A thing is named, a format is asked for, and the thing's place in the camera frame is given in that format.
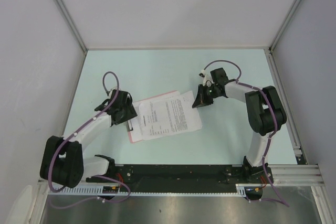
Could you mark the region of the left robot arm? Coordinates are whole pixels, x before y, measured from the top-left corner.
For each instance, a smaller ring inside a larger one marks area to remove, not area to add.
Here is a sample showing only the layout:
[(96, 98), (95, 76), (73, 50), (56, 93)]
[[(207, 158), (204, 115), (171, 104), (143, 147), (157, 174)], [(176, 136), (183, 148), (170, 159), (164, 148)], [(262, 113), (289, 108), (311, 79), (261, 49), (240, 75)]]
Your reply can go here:
[(113, 89), (95, 108), (98, 112), (68, 137), (51, 136), (45, 146), (40, 177), (48, 181), (52, 192), (74, 188), (83, 179), (99, 176), (110, 182), (115, 178), (115, 161), (96, 154), (84, 158), (84, 150), (105, 130), (135, 117), (137, 112), (129, 92)]

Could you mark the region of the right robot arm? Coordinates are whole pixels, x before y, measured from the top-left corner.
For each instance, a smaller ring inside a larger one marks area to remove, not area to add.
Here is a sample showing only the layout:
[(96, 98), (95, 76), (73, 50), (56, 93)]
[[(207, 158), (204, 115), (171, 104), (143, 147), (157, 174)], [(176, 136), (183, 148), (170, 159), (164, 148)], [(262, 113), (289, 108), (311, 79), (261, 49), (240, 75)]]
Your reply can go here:
[(248, 122), (253, 130), (249, 151), (244, 156), (243, 164), (238, 172), (225, 173), (227, 178), (237, 175), (249, 183), (268, 180), (267, 155), (272, 137), (287, 121), (287, 115), (273, 86), (258, 88), (242, 83), (237, 79), (229, 79), (223, 68), (206, 74), (202, 70), (199, 74), (203, 82), (198, 85), (193, 108), (200, 108), (214, 103), (219, 97), (231, 98), (245, 103)]

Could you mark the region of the printed form sheet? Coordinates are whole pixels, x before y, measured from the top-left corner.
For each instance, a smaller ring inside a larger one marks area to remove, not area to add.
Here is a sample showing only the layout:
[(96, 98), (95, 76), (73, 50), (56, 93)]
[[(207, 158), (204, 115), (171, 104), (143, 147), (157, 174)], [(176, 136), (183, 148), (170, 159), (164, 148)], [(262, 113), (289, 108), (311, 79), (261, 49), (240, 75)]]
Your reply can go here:
[(142, 102), (139, 106), (141, 131), (144, 140), (194, 132), (202, 128), (196, 108), (192, 108), (192, 91), (156, 101)]

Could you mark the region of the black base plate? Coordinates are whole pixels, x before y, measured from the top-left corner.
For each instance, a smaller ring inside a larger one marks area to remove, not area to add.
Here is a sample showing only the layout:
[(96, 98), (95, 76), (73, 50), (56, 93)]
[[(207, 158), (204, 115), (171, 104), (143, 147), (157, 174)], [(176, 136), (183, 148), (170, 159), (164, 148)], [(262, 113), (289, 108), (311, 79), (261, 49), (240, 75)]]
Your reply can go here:
[(233, 193), (236, 184), (273, 181), (270, 167), (246, 165), (116, 165), (106, 177), (118, 179), (133, 193)]

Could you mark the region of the metal clipboard clip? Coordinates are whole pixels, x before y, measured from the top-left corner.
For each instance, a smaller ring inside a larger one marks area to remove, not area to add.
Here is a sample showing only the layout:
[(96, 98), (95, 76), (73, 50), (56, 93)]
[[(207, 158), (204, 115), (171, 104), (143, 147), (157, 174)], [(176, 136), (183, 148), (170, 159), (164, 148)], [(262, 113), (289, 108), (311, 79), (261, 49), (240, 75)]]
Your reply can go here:
[(133, 127), (133, 124), (132, 124), (131, 120), (127, 121), (127, 130), (128, 130), (128, 132), (131, 132), (131, 131), (134, 130), (134, 127)]

